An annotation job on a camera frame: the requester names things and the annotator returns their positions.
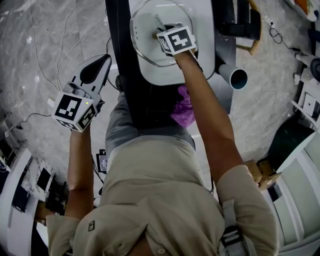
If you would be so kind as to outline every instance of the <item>person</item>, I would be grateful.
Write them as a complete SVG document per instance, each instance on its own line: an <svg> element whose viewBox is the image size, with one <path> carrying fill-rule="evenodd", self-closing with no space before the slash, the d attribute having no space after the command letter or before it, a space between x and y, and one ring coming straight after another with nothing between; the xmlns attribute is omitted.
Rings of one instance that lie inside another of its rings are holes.
<svg viewBox="0 0 320 256"><path fill-rule="evenodd" d="M204 188L186 129L137 130L121 92L106 132L108 172L96 209L90 127L71 132L65 216L46 219L50 255L216 256L226 229L222 203L230 200L256 255L278 254L275 218L237 150L226 111L191 54L174 57L219 202Z"/></svg>

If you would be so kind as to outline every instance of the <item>metal rim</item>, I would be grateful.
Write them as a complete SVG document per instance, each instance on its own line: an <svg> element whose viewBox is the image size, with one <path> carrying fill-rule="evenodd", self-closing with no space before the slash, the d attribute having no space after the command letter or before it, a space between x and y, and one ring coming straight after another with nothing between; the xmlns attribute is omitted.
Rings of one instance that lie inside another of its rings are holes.
<svg viewBox="0 0 320 256"><path fill-rule="evenodd" d="M177 65L177 63L173 63L173 64L169 64L169 65L159 65L157 63L155 63L154 61L152 61L151 59L147 58L142 52L139 51L138 47L137 47L137 44L136 44L136 39L135 39L135 33L134 33L134 18L136 17L137 13L140 11L140 9L147 3L149 3L150 1L154 1L154 0L147 0L145 1L143 4L141 4L138 9L136 9L136 11L133 13L133 15L131 16L131 19L130 19L130 36L131 36L131 41L132 41L132 45L133 45L133 48L135 50L135 52L140 56L142 57L144 60L146 60L147 62L149 62L150 64L156 66L157 68L166 68L166 67L171 67L171 66L174 66L174 65ZM184 7L180 6L179 3L177 3L176 1L174 0L166 0L166 1L170 1L170 2L173 2L175 3L177 6L179 6L183 12L188 16L189 20L190 20L190 23L191 23L191 29L192 29L192 33L194 33L194 26L193 26L193 22L192 22L192 19L190 17L190 15L188 14L188 12L185 10Z"/></svg>

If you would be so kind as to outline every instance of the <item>purple cloth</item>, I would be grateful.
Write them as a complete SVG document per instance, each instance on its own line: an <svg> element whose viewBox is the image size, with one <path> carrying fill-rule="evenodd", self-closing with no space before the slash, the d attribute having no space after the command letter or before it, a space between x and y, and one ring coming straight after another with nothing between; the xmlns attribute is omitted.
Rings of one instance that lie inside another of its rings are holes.
<svg viewBox="0 0 320 256"><path fill-rule="evenodd" d="M195 120L194 109L191 103L190 96L188 94L188 89L186 86L182 85L178 88L178 93L183 97L177 105L174 106L173 113L171 117L182 127L187 128Z"/></svg>

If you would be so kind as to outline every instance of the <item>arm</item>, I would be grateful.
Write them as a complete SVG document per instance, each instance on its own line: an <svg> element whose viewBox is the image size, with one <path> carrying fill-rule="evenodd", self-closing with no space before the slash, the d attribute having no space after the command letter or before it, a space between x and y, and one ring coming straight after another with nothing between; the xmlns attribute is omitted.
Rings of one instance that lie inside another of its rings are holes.
<svg viewBox="0 0 320 256"><path fill-rule="evenodd" d="M235 144L231 121L193 57L186 52L174 57L183 72L211 176L217 183L228 170L244 164Z"/></svg>
<svg viewBox="0 0 320 256"><path fill-rule="evenodd" d="M90 125L83 133L71 132L67 183L70 193L65 215L81 220L94 207Z"/></svg>

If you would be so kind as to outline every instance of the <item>marble floor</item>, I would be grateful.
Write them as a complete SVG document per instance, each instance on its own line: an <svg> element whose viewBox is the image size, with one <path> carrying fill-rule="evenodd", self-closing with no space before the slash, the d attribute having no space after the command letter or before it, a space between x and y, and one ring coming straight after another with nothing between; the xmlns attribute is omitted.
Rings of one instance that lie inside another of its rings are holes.
<svg viewBox="0 0 320 256"><path fill-rule="evenodd" d="M292 52L283 44L274 43L269 36L270 22L283 34L287 45L310 48L307 35L310 23L283 0L256 0L256 3L263 18L263 36L254 56L237 50L236 64L248 72L249 82L244 90L234 92L230 113L236 145L245 161L257 161L266 155L275 132L292 111L290 101L297 90L292 74L298 63ZM57 67L60 66L59 80L64 85L77 65L106 52L110 31L104 10L105 0L3 0L0 3L0 106L12 112L9 117L12 124L34 112L45 115L51 112L47 101L57 95L54 88ZM109 54L116 63L112 43ZM117 74L117 70L112 70L110 80L114 82ZM101 96L106 104L92 122L93 154L105 147L105 130L118 91L107 84ZM64 180L70 131L41 116L30 117L22 126L23 130L15 130L17 135L27 139L33 155L45 158ZM189 131L195 136L200 172L210 187L208 162L196 124ZM99 182L95 180L95 191L101 187Z"/></svg>

